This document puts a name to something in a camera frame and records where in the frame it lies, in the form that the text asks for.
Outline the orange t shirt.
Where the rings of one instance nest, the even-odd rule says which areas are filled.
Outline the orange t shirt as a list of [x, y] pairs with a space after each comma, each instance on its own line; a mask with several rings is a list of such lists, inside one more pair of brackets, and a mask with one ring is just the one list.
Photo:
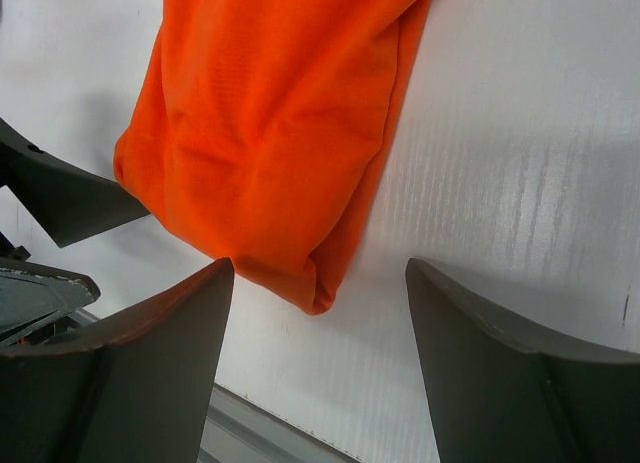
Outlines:
[[117, 181], [310, 315], [361, 240], [431, 0], [163, 0]]

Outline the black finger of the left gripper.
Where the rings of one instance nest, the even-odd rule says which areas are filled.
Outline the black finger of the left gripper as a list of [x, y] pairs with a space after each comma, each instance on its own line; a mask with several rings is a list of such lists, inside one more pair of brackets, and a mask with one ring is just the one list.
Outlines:
[[1, 123], [1, 185], [60, 248], [149, 214], [118, 183], [41, 150], [6, 122]]
[[1, 345], [13, 345], [99, 297], [98, 285], [87, 275], [2, 258]]

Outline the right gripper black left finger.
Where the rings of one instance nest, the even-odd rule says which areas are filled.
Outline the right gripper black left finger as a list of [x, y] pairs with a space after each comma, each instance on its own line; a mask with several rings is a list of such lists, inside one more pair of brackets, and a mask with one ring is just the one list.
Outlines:
[[5, 462], [193, 462], [231, 305], [227, 258], [40, 345], [1, 352]]

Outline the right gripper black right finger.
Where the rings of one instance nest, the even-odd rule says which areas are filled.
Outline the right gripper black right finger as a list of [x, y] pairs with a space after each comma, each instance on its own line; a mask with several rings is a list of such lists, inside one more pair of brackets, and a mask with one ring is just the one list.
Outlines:
[[408, 301], [444, 462], [635, 462], [639, 357], [545, 327], [411, 259]]

